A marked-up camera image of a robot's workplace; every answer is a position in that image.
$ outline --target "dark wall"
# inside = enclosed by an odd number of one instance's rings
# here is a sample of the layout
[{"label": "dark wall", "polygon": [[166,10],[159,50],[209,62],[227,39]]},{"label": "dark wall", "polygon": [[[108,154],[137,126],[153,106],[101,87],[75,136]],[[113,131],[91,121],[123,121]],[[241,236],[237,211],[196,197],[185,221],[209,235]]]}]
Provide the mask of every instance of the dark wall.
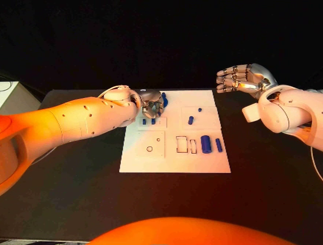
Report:
[{"label": "dark wall", "polygon": [[323,4],[0,3],[0,69],[51,89],[214,88],[260,63],[280,84],[323,88]]}]

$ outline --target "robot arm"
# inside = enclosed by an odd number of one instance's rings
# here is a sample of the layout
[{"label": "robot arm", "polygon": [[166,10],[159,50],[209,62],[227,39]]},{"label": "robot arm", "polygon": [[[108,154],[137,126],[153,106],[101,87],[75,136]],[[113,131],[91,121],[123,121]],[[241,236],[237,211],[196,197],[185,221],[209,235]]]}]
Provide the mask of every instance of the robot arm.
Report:
[{"label": "robot arm", "polygon": [[219,71],[217,83],[219,93],[240,90],[260,99],[243,109],[248,122],[261,119],[274,133],[296,136],[323,151],[323,93],[279,85],[270,71],[258,64]]},{"label": "robot arm", "polygon": [[116,86],[100,97],[23,114],[0,115],[0,195],[49,149],[127,126],[142,108],[147,117],[160,116],[162,94],[155,90],[147,95],[144,92],[137,94],[129,86]]}]

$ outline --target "silver robotic hand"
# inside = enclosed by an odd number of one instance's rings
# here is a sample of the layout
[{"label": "silver robotic hand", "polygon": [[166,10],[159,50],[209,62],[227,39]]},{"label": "silver robotic hand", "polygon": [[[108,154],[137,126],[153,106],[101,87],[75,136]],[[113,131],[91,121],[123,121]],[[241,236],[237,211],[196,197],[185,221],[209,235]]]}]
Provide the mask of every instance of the silver robotic hand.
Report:
[{"label": "silver robotic hand", "polygon": [[163,96],[155,89],[140,89],[136,91],[142,98],[142,112],[147,118],[156,118],[163,113]]},{"label": "silver robotic hand", "polygon": [[277,86],[273,74],[258,64],[235,65],[217,74],[218,93],[243,91],[260,99],[263,93]]}]

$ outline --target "blue cylinder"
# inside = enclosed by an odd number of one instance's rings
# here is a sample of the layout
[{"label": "blue cylinder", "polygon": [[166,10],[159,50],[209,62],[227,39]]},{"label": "blue cylinder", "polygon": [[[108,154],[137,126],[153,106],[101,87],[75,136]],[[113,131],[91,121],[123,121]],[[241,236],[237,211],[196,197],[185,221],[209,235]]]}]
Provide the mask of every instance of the blue cylinder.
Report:
[{"label": "blue cylinder", "polygon": [[201,137],[201,144],[202,144],[202,152],[205,154],[211,153],[211,138],[208,135]]},{"label": "blue cylinder", "polygon": [[162,93],[162,97],[163,97],[163,108],[165,108],[168,106],[168,104],[169,104],[165,92]]},{"label": "blue cylinder", "polygon": [[221,140],[219,139],[215,139],[215,142],[217,142],[218,152],[222,152]]},{"label": "blue cylinder", "polygon": [[192,125],[193,119],[195,119],[195,118],[191,116],[191,117],[189,117],[189,125]]}]

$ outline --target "black table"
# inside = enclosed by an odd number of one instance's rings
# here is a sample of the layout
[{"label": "black table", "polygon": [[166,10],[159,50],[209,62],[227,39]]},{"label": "black table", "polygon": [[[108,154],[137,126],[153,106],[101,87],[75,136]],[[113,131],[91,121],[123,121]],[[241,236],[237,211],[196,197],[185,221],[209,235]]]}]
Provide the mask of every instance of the black table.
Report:
[{"label": "black table", "polygon": [[[42,108],[100,93],[54,90]],[[241,108],[255,102],[248,94],[214,97],[231,174],[119,173],[126,129],[117,128],[62,145],[28,169],[0,196],[0,238],[90,241],[134,221],[186,216],[323,244],[323,182],[309,146],[261,121],[245,122]],[[315,159],[323,175],[317,150]]]}]

